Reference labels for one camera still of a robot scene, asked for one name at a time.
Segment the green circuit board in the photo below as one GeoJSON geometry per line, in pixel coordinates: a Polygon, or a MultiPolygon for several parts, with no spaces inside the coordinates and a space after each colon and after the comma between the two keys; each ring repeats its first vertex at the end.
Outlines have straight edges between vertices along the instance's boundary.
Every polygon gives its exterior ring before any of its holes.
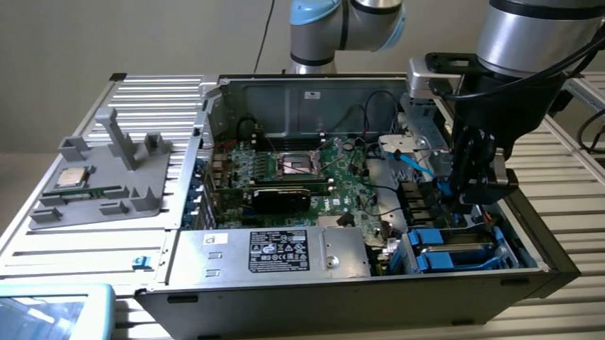
{"type": "MultiPolygon", "coordinates": [[[[218,229],[335,226],[335,220],[345,213],[351,213],[355,227],[362,229],[369,245],[383,244],[381,236],[374,236],[377,228],[381,227],[381,219],[369,215],[378,214],[377,206],[370,201],[366,211],[362,208],[367,200],[371,200],[374,189],[358,183],[349,170],[353,156],[353,165],[362,169],[363,152],[345,151],[345,142],[353,143],[353,140],[333,140],[313,156],[310,153],[314,150],[287,153],[290,157],[314,158],[313,173],[309,171],[284,174],[287,168],[278,166],[280,159],[284,159],[284,153],[255,152],[246,142],[239,142],[224,154],[218,154],[214,168],[218,229]],[[279,182],[283,180],[287,180],[288,184],[282,186],[279,182]],[[246,204],[246,197],[255,190],[264,188],[262,183],[266,182],[276,183],[278,188],[311,189],[314,194],[309,211],[290,215],[256,214],[254,208],[246,204]]],[[[361,176],[357,179],[369,181],[361,176]]]]}

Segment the white wall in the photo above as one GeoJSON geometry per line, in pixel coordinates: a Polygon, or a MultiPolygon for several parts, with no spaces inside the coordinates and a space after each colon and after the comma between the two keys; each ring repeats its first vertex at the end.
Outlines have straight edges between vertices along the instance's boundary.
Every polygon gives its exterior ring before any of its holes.
{"type": "MultiPolygon", "coordinates": [[[[341,72],[401,72],[413,55],[474,52],[487,0],[406,5],[398,46],[339,52],[341,72]]],[[[0,0],[0,152],[52,152],[114,72],[251,72],[268,7],[270,0],[0,0]]],[[[276,0],[259,72],[287,67],[288,12],[290,0],[276,0]]]]}

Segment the slotted aluminum table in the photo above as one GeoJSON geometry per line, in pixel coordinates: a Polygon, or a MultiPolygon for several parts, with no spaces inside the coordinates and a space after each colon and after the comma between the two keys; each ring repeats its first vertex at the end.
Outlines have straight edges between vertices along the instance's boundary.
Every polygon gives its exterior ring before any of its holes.
{"type": "MultiPolygon", "coordinates": [[[[114,339],[170,339],[140,305],[134,287],[163,280],[175,231],[171,200],[180,177],[186,143],[200,111],[202,76],[128,76],[111,81],[75,135],[107,143],[91,121],[100,105],[118,108],[122,129],[135,139],[160,131],[175,144],[167,173],[166,210],[152,218],[31,231],[25,218],[43,178],[0,239],[0,278],[5,282],[104,281],[118,293],[114,339]],[[132,271],[131,260],[151,256],[154,269],[132,271]]],[[[210,141],[208,131],[204,139],[210,141]]],[[[208,157],[202,150],[199,157],[208,157]]],[[[542,300],[524,300],[483,326],[406,329],[298,339],[605,339],[605,177],[588,154],[550,118],[517,142],[508,166],[521,188],[582,272],[574,282],[542,300]]]]}

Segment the screw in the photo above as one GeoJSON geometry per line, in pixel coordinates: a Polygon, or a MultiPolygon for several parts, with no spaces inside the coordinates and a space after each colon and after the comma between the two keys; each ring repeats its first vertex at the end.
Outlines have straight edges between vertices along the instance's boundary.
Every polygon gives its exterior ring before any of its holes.
{"type": "Polygon", "coordinates": [[[418,145],[419,147],[425,147],[426,146],[426,141],[419,138],[419,139],[415,140],[415,145],[418,145]]]}

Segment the warning label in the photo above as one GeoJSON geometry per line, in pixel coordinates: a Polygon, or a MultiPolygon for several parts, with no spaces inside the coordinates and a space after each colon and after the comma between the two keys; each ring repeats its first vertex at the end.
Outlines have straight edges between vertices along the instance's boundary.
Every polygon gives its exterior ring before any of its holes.
{"type": "Polygon", "coordinates": [[[252,273],[307,271],[306,230],[251,232],[247,268],[252,273]]]}

